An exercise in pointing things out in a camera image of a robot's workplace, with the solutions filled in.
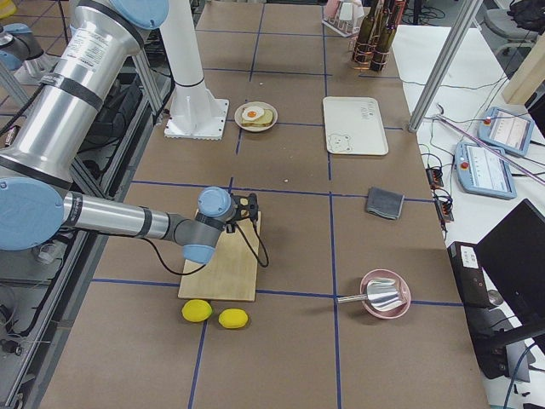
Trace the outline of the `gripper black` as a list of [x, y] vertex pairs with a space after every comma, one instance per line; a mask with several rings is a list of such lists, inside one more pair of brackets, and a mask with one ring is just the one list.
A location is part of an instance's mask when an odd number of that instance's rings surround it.
[[235, 233], [238, 229], [238, 224], [236, 222], [228, 222], [226, 224], [226, 233]]

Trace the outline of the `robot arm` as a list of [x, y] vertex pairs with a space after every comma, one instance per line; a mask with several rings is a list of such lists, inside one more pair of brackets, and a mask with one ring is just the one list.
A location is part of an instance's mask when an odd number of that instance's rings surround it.
[[175, 82], [168, 137], [218, 140], [228, 101], [207, 89], [187, 1], [80, 1], [76, 31], [55, 69], [43, 78], [31, 115], [1, 151], [1, 247], [22, 251], [74, 227], [165, 239], [206, 264], [235, 216], [230, 194], [204, 189], [194, 218], [73, 192], [70, 168], [125, 60], [149, 33], [161, 32]]
[[47, 54], [25, 24], [1, 26], [1, 62], [24, 85], [38, 85], [58, 60]]

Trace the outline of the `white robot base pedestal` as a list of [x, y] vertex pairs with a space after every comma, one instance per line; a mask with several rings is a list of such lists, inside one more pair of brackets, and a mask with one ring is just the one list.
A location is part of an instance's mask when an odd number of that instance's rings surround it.
[[170, 1], [160, 31], [175, 83], [165, 135], [220, 140], [229, 101], [216, 99], [206, 86], [190, 3]]

